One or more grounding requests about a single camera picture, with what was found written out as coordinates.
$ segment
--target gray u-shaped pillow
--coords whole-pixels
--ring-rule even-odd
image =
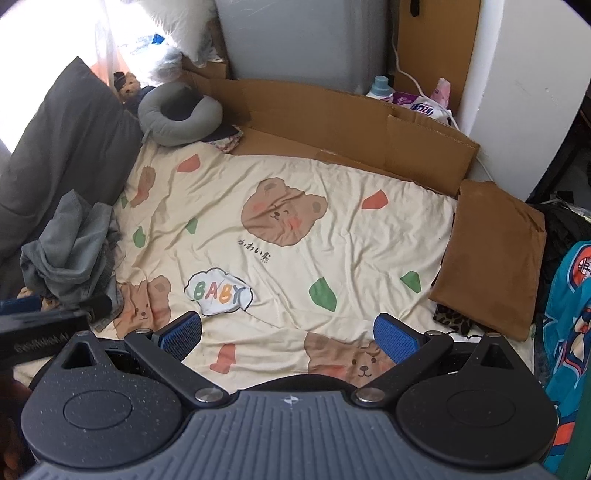
[[[146,94],[138,107],[139,125],[144,132],[144,139],[151,134],[156,143],[176,147],[201,140],[220,126],[222,106],[208,96],[201,98],[185,120],[175,121],[162,113],[167,104],[178,102],[183,96],[194,98],[191,87],[183,82],[164,83]]]

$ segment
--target green patch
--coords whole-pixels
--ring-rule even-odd
[[[191,235],[195,235],[195,230],[197,230],[197,219],[191,218],[185,228]]]
[[[421,279],[419,278],[418,273],[411,270],[405,276],[400,277],[400,280],[402,280],[402,283],[404,283],[413,292],[421,293]]]
[[[319,278],[308,290],[310,298],[319,307],[322,307],[331,312],[336,310],[336,296],[330,289],[324,277]]]
[[[143,248],[146,244],[146,236],[144,235],[144,230],[141,227],[135,231],[134,236],[134,245],[138,248]]]

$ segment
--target crumpled gray clothing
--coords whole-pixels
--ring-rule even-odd
[[[123,308],[113,274],[113,250],[120,238],[113,207],[90,206],[71,190],[61,198],[39,240],[22,246],[25,285],[41,296],[56,297],[66,307],[106,293],[113,304],[111,315],[92,325],[102,330]]]

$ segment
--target human hand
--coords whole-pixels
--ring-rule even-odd
[[[30,394],[27,387],[12,378],[11,372],[0,374],[0,400],[24,402]],[[0,412],[0,468],[4,480],[16,480],[22,475],[21,456],[24,451],[13,419]]]

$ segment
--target white wall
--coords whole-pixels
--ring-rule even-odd
[[[482,0],[457,114],[503,189],[526,199],[591,79],[591,27],[563,0]],[[476,164],[470,177],[486,179]]]

